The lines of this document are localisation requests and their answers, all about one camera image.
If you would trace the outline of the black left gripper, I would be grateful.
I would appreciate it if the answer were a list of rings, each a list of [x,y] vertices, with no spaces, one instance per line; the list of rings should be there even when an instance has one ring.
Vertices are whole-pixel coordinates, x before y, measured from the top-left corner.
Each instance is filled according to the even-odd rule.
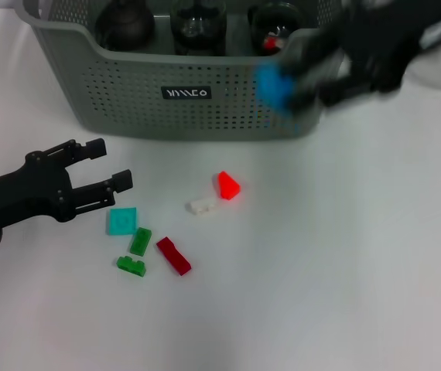
[[[66,167],[107,154],[102,138],[84,145],[70,141],[64,151],[35,151],[18,170],[0,176],[0,229],[34,216],[65,223],[75,216],[115,204],[115,193],[133,187],[130,170],[72,189]]]

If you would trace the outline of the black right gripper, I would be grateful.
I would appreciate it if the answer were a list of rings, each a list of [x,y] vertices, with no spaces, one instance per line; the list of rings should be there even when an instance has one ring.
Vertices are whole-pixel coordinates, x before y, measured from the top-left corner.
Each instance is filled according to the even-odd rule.
[[[333,107],[374,91],[389,93],[402,85],[408,65],[441,47],[441,1],[392,1],[377,8],[356,7],[345,22],[299,29],[281,51],[281,74],[293,78],[335,78],[343,61],[352,73],[318,83],[292,95],[292,110],[315,103]]]

